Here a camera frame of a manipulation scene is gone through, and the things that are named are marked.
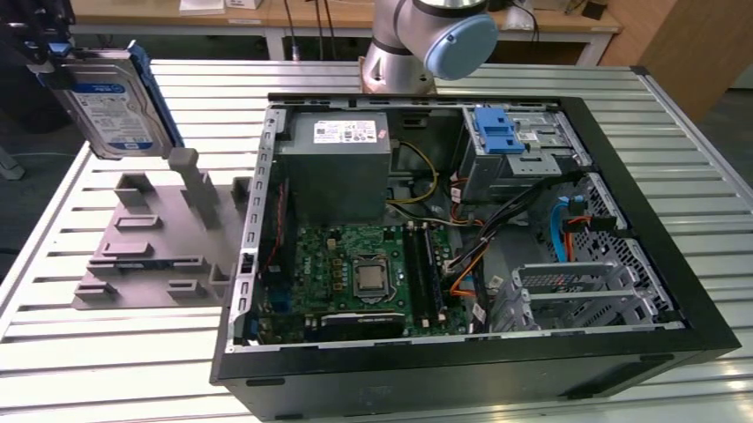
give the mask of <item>power supply label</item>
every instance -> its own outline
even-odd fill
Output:
[[[123,85],[76,84],[72,94],[106,144],[119,150],[152,147],[144,121]]]
[[[375,142],[375,121],[319,121],[314,124],[315,144]]]

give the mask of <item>open computer tower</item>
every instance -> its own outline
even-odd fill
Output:
[[[259,419],[605,397],[738,347],[581,99],[270,101],[212,368]]]

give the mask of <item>chip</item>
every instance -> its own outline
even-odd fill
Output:
[[[353,295],[375,304],[390,295],[390,277],[385,255],[359,255],[353,262]]]
[[[382,278],[381,266],[359,266],[357,271],[359,289],[385,289],[385,283],[387,281]]]

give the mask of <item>yellow wire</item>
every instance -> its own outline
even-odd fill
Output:
[[[437,185],[439,185],[439,176],[437,175],[437,169],[434,168],[434,165],[431,164],[431,160],[429,160],[429,157],[426,157],[426,154],[423,154],[421,152],[421,150],[418,149],[418,147],[415,145],[413,145],[411,143],[409,143],[406,141],[401,141],[401,145],[405,145],[406,147],[409,147],[421,156],[421,158],[423,159],[423,161],[429,165],[429,167],[431,169],[433,182],[431,182],[431,187],[429,188],[429,191],[426,192],[426,194],[423,194],[422,196],[418,196],[415,198],[403,198],[402,200],[387,200],[389,204],[418,203],[419,201],[431,197],[431,194],[434,194],[434,191],[437,190]]]

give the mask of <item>aluminum slotted table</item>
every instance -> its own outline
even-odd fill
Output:
[[[357,63],[155,61],[187,146],[215,184],[252,174],[268,92],[357,93]],[[439,93],[582,97],[742,348],[616,397],[353,421],[753,419],[753,192],[650,77],[628,68],[490,65]],[[0,419],[254,421],[210,385],[219,308],[76,311],[68,304],[118,204],[123,171],[180,183],[160,159],[79,153],[0,287]]]

